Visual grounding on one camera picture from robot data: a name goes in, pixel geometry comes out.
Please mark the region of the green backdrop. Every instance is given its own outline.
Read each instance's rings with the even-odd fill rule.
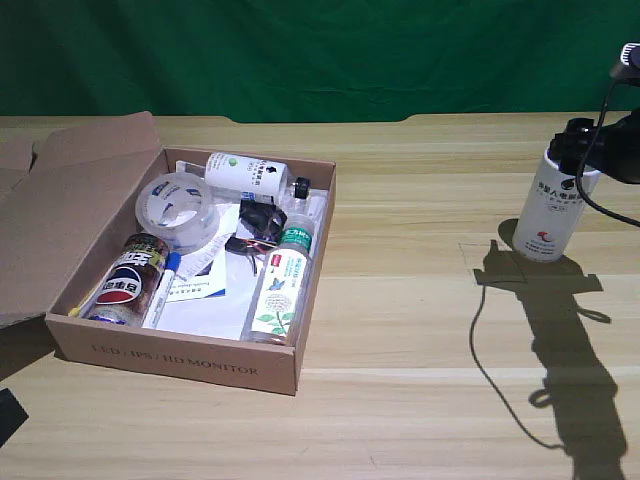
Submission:
[[[0,114],[238,122],[599,107],[637,0],[0,0]],[[613,108],[640,106],[640,89]]]

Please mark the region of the open cardboard box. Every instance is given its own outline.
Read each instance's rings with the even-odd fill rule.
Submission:
[[[287,163],[326,189],[299,335],[292,347],[112,325],[66,316],[140,231],[140,190],[177,160],[204,165],[209,151],[163,148],[148,112],[53,133],[33,167],[31,144],[0,151],[0,326],[46,314],[71,361],[294,395],[335,201],[335,164],[248,155]]]

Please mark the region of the tape roll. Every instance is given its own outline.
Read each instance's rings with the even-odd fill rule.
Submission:
[[[138,196],[136,217],[145,231],[182,255],[206,245],[218,229],[211,187],[192,173],[168,173],[150,182]]]

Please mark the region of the wooden tabletop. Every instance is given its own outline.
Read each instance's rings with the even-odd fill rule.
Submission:
[[[507,246],[543,150],[573,116],[158,118],[166,145],[337,162],[299,393],[65,362],[28,322],[0,331],[0,386],[30,415],[0,449],[0,477],[640,478],[640,231],[587,210],[558,264],[524,264]],[[86,121],[0,118],[0,140]],[[640,187],[603,177],[594,198],[640,217]],[[504,401],[472,358],[474,318]]]

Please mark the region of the black bottle cap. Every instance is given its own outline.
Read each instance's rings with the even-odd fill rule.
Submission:
[[[293,196],[302,200],[309,196],[309,189],[311,188],[311,181],[305,177],[296,178],[295,188]]]

